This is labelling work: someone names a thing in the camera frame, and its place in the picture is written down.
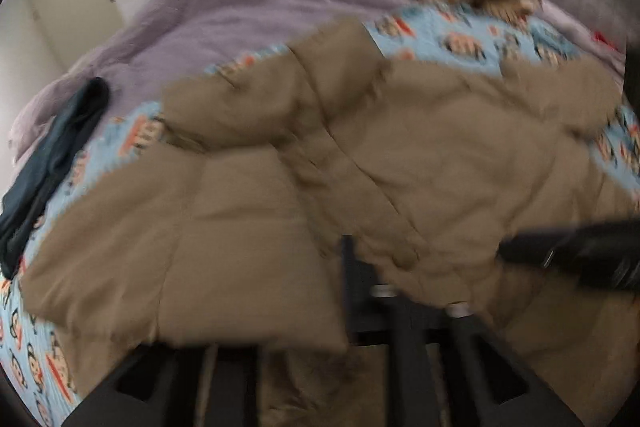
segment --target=brown jacket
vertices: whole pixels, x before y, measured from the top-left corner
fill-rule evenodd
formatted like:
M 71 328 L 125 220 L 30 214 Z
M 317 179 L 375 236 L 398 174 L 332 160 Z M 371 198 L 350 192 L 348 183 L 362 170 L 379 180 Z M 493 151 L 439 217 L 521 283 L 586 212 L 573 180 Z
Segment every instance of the brown jacket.
M 170 144 L 44 241 L 24 302 L 59 326 L 78 388 L 138 343 L 262 343 L 287 349 L 266 361 L 265 425 L 381 425 L 378 351 L 340 355 L 348 233 L 415 300 L 470 301 L 584 420 L 610 415 L 636 376 L 632 299 L 494 259 L 519 229 L 632 211 L 580 138 L 620 101 L 602 68 L 389 61 L 355 20 L 290 49 L 167 89 Z

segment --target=blue patterned bedsheet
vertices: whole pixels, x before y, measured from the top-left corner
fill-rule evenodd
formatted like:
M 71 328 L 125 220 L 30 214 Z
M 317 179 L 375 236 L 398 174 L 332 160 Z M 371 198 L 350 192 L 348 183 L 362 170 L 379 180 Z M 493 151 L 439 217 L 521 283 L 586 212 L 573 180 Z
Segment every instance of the blue patterned bedsheet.
M 578 50 L 551 26 L 531 18 L 522 29 L 475 14 L 466 6 L 411 7 L 366 24 L 387 57 L 434 60 L 487 74 L 500 75 L 500 59 L 522 55 L 555 63 Z M 286 51 L 277 45 L 247 53 L 206 73 L 236 71 L 257 60 Z M 20 297 L 20 278 L 38 253 L 55 219 L 107 172 L 133 161 L 146 145 L 161 139 L 161 105 L 148 102 L 126 118 L 111 121 L 102 136 L 78 153 L 74 168 L 38 220 L 18 275 L 0 275 L 0 364 L 34 417 L 46 427 L 60 427 L 80 402 L 53 325 L 28 315 Z M 596 162 L 633 194 L 640 194 L 640 132 L 631 110 L 621 107 L 616 121 L 590 144 Z

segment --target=bed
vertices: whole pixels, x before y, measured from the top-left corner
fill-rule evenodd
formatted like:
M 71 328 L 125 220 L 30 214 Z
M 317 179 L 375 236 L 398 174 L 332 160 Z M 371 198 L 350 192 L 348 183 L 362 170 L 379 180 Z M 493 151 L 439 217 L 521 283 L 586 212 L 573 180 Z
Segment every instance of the bed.
M 591 30 L 602 31 L 622 49 L 626 37 L 640 27 L 640 0 L 549 1 L 570 15 L 549 4 L 541 14 L 543 19 L 597 55 L 614 74 L 622 73 L 623 55 L 594 43 L 591 32 L 578 20 Z M 92 142 L 92 154 L 105 160 L 95 171 L 88 168 L 70 173 L 59 190 L 60 207 L 53 201 L 47 209 L 47 219 L 34 233 L 21 270 L 37 254 L 37 245 L 53 221 L 48 217 L 61 212 L 69 198 L 82 196 L 82 190 L 76 188 L 90 187 L 92 176 L 97 178 L 135 159 L 140 130 L 153 132 L 159 114 L 153 101 L 162 86 L 186 74 L 212 72 L 216 65 L 229 61 L 242 64 L 278 53 L 281 48 L 273 47 L 274 43 L 285 42 L 340 14 L 375 20 L 408 5 L 408 0 L 151 0 L 131 25 L 39 93 L 14 124 L 10 146 L 19 168 L 72 92 L 93 76 L 110 83 L 113 103 Z M 626 117 L 627 125 L 632 126 L 632 114 Z M 610 145 L 594 143 L 594 157 L 602 158 L 604 147 L 618 151 L 626 138 L 621 120 L 607 135 Z M 628 190 L 640 193 L 640 178 L 623 157 L 616 156 L 615 162 L 604 158 L 602 167 L 610 169 Z M 53 327 L 22 310 L 19 276 L 14 282 L 0 281 L 0 295 L 0 365 L 5 382 L 17 390 L 38 424 L 58 427 L 78 405 L 79 397 Z M 631 385 L 631 381 L 621 383 L 626 389 Z M 619 408 L 624 399 L 617 397 L 611 407 Z M 18 414 L 26 416 L 19 408 Z

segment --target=folded dark pants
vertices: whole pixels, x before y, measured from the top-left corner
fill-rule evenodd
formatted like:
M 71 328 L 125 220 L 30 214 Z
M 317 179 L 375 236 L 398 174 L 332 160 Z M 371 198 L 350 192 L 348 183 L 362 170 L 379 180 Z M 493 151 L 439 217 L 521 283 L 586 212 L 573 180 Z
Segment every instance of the folded dark pants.
M 89 80 L 54 119 L 47 136 L 2 198 L 0 267 L 12 279 L 17 272 L 33 225 L 49 198 L 71 169 L 74 157 L 89 140 L 109 104 L 109 86 Z

